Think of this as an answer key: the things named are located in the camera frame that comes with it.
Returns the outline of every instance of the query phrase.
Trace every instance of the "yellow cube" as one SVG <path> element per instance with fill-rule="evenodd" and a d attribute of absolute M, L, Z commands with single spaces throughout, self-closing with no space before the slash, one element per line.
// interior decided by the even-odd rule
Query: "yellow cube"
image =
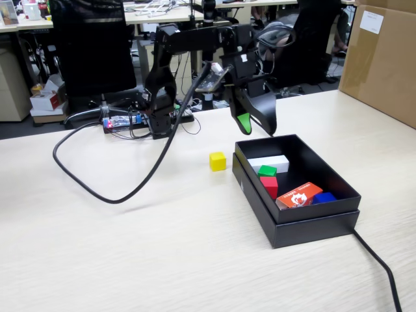
<path fill-rule="evenodd" d="M 225 170 L 227 159 L 221 151 L 209 154 L 209 166 L 212 171 Z"/>

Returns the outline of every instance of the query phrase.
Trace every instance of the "robotic arm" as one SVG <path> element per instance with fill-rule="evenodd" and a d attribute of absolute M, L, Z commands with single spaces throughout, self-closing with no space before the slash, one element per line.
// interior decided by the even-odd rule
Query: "robotic arm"
<path fill-rule="evenodd" d="M 197 92 L 214 92 L 225 81 L 225 99 L 240 130 L 252 132 L 250 116 L 258 119 L 269 134 L 276 131 L 276 97 L 265 86 L 267 75 L 255 75 L 257 49 L 250 25 L 206 27 L 181 32 L 174 24 L 157 28 L 154 63 L 142 94 L 152 131 L 168 133 L 169 113 L 174 109 L 176 84 L 170 71 L 173 55 L 188 51 L 224 49 L 220 68 L 211 71 Z"/>

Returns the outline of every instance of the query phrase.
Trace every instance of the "white paper label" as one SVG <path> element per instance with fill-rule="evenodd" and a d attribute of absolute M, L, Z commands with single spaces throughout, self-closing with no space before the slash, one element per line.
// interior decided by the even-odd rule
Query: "white paper label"
<path fill-rule="evenodd" d="M 364 11 L 363 19 L 361 20 L 359 28 L 378 34 L 380 32 L 380 28 L 382 28 L 383 19 L 384 16 L 382 15 Z"/>

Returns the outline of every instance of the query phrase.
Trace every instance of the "green cube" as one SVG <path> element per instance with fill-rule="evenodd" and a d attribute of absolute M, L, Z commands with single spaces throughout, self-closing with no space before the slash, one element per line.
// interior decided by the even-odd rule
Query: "green cube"
<path fill-rule="evenodd" d="M 262 165 L 259 170 L 259 177 L 275 177 L 276 172 L 278 171 L 277 168 Z"/>

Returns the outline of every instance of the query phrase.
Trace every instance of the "blue cube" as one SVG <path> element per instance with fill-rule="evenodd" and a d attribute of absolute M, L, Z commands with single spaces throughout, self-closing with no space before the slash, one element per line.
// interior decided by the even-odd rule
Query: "blue cube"
<path fill-rule="evenodd" d="M 335 197 L 333 197 L 333 195 L 331 193 L 320 193 L 320 194 L 316 194 L 313 197 L 313 202 L 312 204 L 316 204 L 316 203 L 329 203 L 329 202 L 334 202 L 335 200 L 337 200 Z"/>

